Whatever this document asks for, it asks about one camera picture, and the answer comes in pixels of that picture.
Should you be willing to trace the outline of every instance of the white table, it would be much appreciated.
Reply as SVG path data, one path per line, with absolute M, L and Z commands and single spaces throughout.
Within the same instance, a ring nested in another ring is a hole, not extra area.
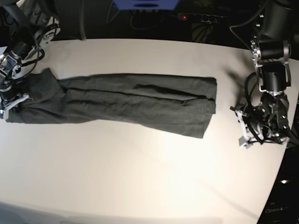
M 290 66 L 292 88 L 286 93 L 292 125 L 299 62 L 291 60 Z M 52 43 L 36 72 L 46 67 L 58 78 L 215 77 L 216 114 L 204 139 L 103 120 L 79 125 L 1 121 L 1 202 L 86 224 L 257 223 L 286 145 L 238 146 L 242 130 L 229 109 L 238 86 L 228 73 L 245 80 L 254 70 L 249 51 L 175 41 L 61 41 Z

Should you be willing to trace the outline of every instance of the fold in cloth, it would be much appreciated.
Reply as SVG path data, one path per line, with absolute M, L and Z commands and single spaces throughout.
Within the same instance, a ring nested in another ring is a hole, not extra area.
M 149 74 L 108 74 L 56 80 L 50 69 L 19 84 L 30 99 L 7 122 L 124 121 L 202 138 L 215 113 L 216 79 Z

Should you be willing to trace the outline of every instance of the table surface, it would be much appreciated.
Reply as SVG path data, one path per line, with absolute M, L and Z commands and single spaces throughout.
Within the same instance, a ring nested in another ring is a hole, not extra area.
M 238 146 L 242 130 L 229 108 L 240 90 L 236 79 L 243 83 L 254 70 L 249 51 L 175 41 L 60 41 L 51 43 L 35 71 L 47 67 L 58 78 L 107 73 L 214 77 L 216 114 L 203 139 L 104 120 L 0 121 L 1 202 L 64 217 L 118 217 L 121 224 L 257 223 L 286 145 Z M 291 125 L 299 62 L 291 60 L 290 67 Z

